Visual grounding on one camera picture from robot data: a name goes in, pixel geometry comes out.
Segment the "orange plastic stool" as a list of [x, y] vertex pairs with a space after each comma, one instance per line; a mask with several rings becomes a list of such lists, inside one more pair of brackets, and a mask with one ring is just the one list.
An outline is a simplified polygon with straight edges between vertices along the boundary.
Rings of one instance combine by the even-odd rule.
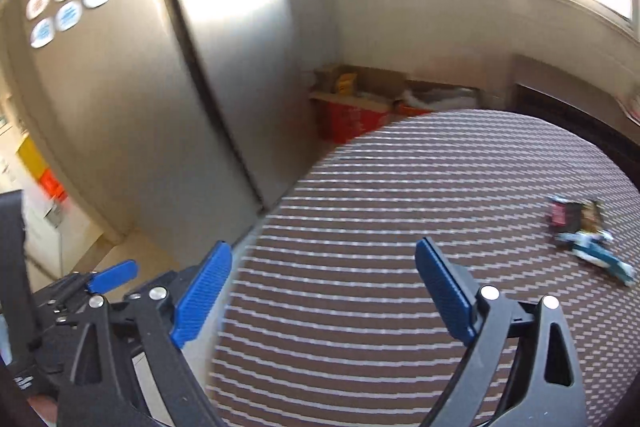
[[67, 198], [64, 186], [55, 178], [55, 175], [50, 168], [43, 170], [38, 183], [48, 196], [55, 200], [55, 202], [64, 202]]

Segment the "brown polka dot tablecloth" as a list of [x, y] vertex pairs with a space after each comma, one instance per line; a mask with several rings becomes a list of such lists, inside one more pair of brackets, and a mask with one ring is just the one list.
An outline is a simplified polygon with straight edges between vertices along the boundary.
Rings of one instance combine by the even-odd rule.
[[559, 251], [552, 197], [600, 202], [616, 257], [639, 261], [639, 194], [595, 145], [495, 110], [409, 118], [319, 161], [236, 272], [207, 391], [232, 426], [415, 426], [462, 358], [416, 271], [429, 237], [480, 283], [559, 299], [587, 421], [639, 372], [639, 291]]

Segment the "dark red small packet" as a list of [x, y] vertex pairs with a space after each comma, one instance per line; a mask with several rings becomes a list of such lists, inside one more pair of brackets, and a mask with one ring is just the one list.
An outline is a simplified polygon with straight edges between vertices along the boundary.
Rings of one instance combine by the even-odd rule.
[[553, 234], [602, 232], [605, 229], [600, 202], [597, 199], [571, 200], [560, 196], [549, 198], [549, 225]]

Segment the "blue white crumpled wrapper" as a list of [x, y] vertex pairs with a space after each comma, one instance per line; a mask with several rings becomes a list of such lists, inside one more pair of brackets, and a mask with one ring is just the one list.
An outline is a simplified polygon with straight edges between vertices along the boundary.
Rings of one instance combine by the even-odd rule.
[[636, 283], [637, 272], [627, 262], [614, 256], [604, 244], [612, 239], [608, 233], [600, 232], [561, 232], [554, 236], [561, 244], [570, 246], [570, 251], [579, 259], [605, 269], [626, 286]]

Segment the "yellow plastic crate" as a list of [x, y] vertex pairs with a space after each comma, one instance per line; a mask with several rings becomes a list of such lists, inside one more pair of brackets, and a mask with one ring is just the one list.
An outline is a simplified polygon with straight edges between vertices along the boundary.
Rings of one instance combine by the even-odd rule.
[[23, 136], [16, 155], [21, 159], [27, 171], [36, 181], [39, 181], [49, 169], [49, 164], [43, 158], [36, 143], [29, 134]]

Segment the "open brown cardboard box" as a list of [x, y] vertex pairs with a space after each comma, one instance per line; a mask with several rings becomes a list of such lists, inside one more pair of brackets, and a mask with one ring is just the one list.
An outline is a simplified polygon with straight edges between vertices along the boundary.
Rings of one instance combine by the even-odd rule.
[[394, 112], [402, 117], [482, 107], [482, 91], [477, 88], [422, 79], [406, 80], [404, 90], [394, 101]]

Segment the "red cardboard gift box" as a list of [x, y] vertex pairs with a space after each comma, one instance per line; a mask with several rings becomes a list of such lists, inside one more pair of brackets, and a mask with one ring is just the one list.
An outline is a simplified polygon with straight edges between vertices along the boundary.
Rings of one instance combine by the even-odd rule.
[[386, 126], [393, 112], [390, 102], [359, 96], [312, 91], [309, 98], [320, 138], [334, 144], [345, 144]]

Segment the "dark wooden side cabinet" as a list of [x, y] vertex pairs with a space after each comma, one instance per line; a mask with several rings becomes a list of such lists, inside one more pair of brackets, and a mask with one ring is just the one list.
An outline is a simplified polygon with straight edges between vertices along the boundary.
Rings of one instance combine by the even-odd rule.
[[511, 58], [508, 109], [573, 132], [639, 183], [639, 125], [620, 102], [585, 80], [531, 57]]

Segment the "silver side-by-side refrigerator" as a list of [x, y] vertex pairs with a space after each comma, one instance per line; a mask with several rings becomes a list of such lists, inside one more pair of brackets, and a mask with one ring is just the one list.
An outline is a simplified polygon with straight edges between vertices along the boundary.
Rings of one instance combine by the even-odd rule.
[[198, 262], [316, 159], [290, 0], [2, 0], [1, 38], [18, 113], [112, 241]]

